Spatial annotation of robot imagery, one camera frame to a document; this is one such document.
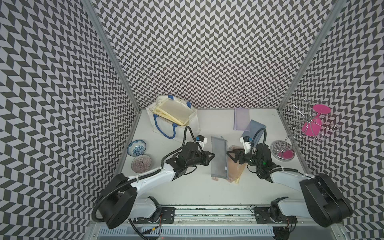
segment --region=wire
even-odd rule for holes
[[[286,239],[289,239],[290,231],[288,227],[273,227],[273,233],[277,234],[288,234]]]
[[[146,174],[146,175],[143,175],[143,176],[139,176],[138,179],[141,180],[141,179],[144,179],[144,178],[147,178],[147,177],[152,177],[153,175],[155,174],[158,174],[159,172],[161,171],[161,169],[158,169],[152,173],[149,173],[149,174]],[[93,207],[93,210],[92,210],[92,213],[91,213],[91,217],[92,219],[95,221],[95,222],[104,222],[104,219],[103,218],[98,218],[96,217],[96,212],[97,210],[99,209],[100,205],[107,199],[109,198],[112,194],[118,192],[120,189],[122,188],[125,188],[129,185],[131,185],[131,183],[133,182],[136,182],[137,179],[136,178],[133,178],[133,179],[129,179],[127,182],[117,186],[115,189],[113,189],[112,191],[110,191],[109,193],[107,193],[106,195],[103,196],[102,199],[100,199],[96,204],[95,206]]]
[[[249,211],[250,211],[251,213],[254,214],[255,212],[251,211],[251,207],[252,207],[252,206],[255,206],[255,207],[257,207],[257,206],[256,206],[256,205],[253,205],[253,204],[251,204],[251,205],[249,206]]]
[[[261,147],[261,150],[260,150],[260,158],[258,159],[257,158],[257,154],[256,154],[256,150],[254,151],[253,150],[253,141],[255,140],[256,136],[261,132],[263,131],[264,132],[264,139],[263,139],[263,145]],[[257,176],[260,178],[260,179],[266,179],[268,178],[272,173],[274,172],[278,172],[278,171],[290,171],[290,172],[297,172],[297,173],[300,173],[301,175],[304,175],[303,173],[299,172],[297,169],[293,169],[293,168],[274,168],[272,170],[268,170],[266,171],[265,170],[265,167],[263,166],[263,159],[262,159],[262,156],[263,156],[263,149],[264,149],[264,146],[265,146],[265,142],[266,142],[266,129],[265,128],[261,128],[259,129],[255,135],[253,136],[252,138],[252,142],[251,142],[251,155],[252,155],[252,159],[254,159],[254,163],[255,163],[255,171],[252,171],[249,169],[249,165],[247,165],[247,168],[250,172],[252,173],[256,173]]]
[[[160,223],[159,223],[158,226],[156,226],[156,227],[154,227],[154,228],[150,228],[150,229],[144,231],[142,234],[145,235],[145,234],[148,234],[148,233],[150,233],[150,232],[152,232],[152,231],[158,229],[158,228],[160,227],[160,225],[161,225],[161,217],[162,217],[162,216],[163,216],[163,213],[160,214]]]
[[[139,232],[137,230],[137,228],[135,227],[135,225],[133,224],[132,220],[131,219],[128,219],[129,223],[131,224],[133,230],[135,230],[135,232],[144,240],[150,240],[149,238],[146,238],[144,235],[141,234],[141,232]]]
[[[181,147],[179,147],[179,148],[176,149],[175,151],[172,151],[172,152],[168,153],[167,155],[165,155],[165,156],[163,157],[163,159],[161,159],[161,168],[164,167],[164,161],[165,161],[165,159],[166,159],[167,157],[171,156],[171,155],[174,154],[174,153],[177,153],[178,151],[180,151],[180,150],[183,148],[183,146],[185,145],[185,140],[186,140],[186,138],[187,138],[187,130],[189,130],[189,133],[191,134],[193,141],[196,140],[196,139],[195,139],[195,136],[194,136],[193,133],[192,133],[192,129],[190,128],[190,126],[186,126],[185,129],[184,129],[184,137],[183,137],[183,142],[182,142],[182,144],[181,144]],[[200,146],[200,144],[197,144],[197,145],[199,146],[200,150],[203,151],[203,148]]]
[[[251,169],[248,168],[248,170],[251,172],[251,173],[257,173],[257,172],[254,172],[252,171]]]
[[[295,229],[296,229],[296,223],[295,223],[295,226],[293,227],[293,229],[292,229],[292,224],[291,224],[291,230],[290,230],[290,233],[293,232]]]
[[[159,229],[159,237],[160,237],[160,235],[161,235],[161,231],[162,231],[162,230],[163,230],[162,228]]]
[[[192,172],[186,173],[186,174],[184,174],[184,176],[193,173],[196,169],[197,169],[197,166],[195,166],[195,169],[192,170]]]

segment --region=black and white pattern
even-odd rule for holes
[[[78,0],[0,10],[0,238],[81,239],[136,113]]]
[[[333,0],[93,0],[140,107],[277,107]]]
[[[291,97],[329,106],[327,124],[341,126],[323,143],[298,144],[310,169],[332,176],[352,202],[344,221],[352,239],[384,238],[383,8],[382,0],[349,0]],[[299,118],[285,114],[291,125]]]

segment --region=ceramic bowl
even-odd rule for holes
[[[144,153],[147,144],[143,140],[135,140],[131,142],[127,148],[127,153],[130,156],[136,157]]]

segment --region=gray cloth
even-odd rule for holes
[[[250,138],[252,138],[255,135],[255,133],[257,131],[259,131],[261,128],[266,128],[266,126],[264,124],[261,124],[259,122],[254,121],[254,120],[251,120],[249,122],[247,129],[243,132],[243,135],[241,135],[241,137],[249,136]],[[259,140],[262,137],[263,133],[264,133],[264,131],[261,131],[256,136],[255,140],[253,141],[254,146],[256,146],[256,144],[259,143]]]
[[[228,179],[227,167],[227,141],[224,138],[211,137],[212,153],[215,157],[211,165],[211,177]]]

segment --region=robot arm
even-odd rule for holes
[[[255,166],[261,179],[283,184],[301,192],[304,199],[277,198],[271,202],[270,214],[274,222],[288,216],[312,218],[322,227],[340,223],[353,213],[350,203],[344,198],[335,183],[326,174],[302,174],[296,169],[283,168],[272,162],[271,152],[264,142],[255,146],[249,137],[240,138],[244,149],[228,151],[227,155],[236,163]]]
[[[110,229],[119,226],[127,218],[144,217],[155,222],[160,216],[161,206],[153,197],[142,199],[140,196],[156,186],[185,175],[189,167],[208,166],[215,155],[203,151],[206,142],[206,138],[197,136],[195,142],[183,143],[179,149],[165,156],[160,168],[130,177],[116,175],[100,193],[91,214],[92,219],[96,222],[105,221]],[[96,217],[97,210],[103,218]]]

